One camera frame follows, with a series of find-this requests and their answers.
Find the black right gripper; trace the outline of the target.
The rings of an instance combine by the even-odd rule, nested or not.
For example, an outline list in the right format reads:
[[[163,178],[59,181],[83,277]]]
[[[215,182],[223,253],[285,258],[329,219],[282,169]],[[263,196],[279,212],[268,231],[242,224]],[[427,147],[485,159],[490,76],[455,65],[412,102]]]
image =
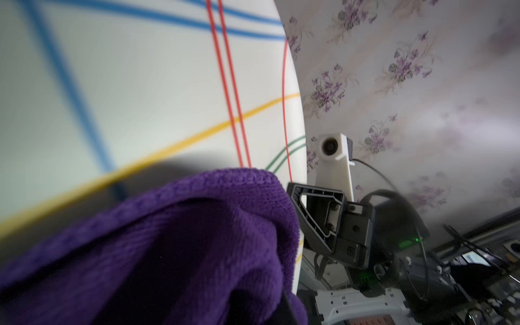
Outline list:
[[[369,264],[375,223],[370,203],[351,203],[340,190],[289,183],[287,188],[299,218],[299,226],[311,250],[348,268],[366,269]],[[339,220],[330,221],[332,207]],[[329,229],[329,223],[336,230]]]

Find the purple microfibre cloth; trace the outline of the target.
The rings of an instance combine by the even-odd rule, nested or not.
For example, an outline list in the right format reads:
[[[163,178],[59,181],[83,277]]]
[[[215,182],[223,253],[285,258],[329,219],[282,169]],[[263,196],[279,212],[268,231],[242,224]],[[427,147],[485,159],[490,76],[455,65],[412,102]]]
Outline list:
[[[258,169],[186,177],[69,226],[1,268],[5,324],[307,324],[298,218]]]

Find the white plaid round plate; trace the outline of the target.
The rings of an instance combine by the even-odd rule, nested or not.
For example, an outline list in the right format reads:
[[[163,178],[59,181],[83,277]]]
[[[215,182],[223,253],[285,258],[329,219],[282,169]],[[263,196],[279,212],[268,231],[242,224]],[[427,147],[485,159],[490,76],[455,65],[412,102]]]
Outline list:
[[[304,183],[273,1],[2,1],[1,262],[203,171]]]

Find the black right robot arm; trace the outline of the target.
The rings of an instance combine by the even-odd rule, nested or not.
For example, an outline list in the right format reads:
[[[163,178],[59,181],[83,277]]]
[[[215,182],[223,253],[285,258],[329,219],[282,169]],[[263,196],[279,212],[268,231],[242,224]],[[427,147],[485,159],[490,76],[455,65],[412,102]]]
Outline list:
[[[425,247],[430,232],[399,193],[376,190],[359,201],[340,190],[291,183],[305,249],[314,253],[314,277],[341,265],[349,286],[365,297],[399,289],[418,320],[443,318],[472,303],[448,266]]]

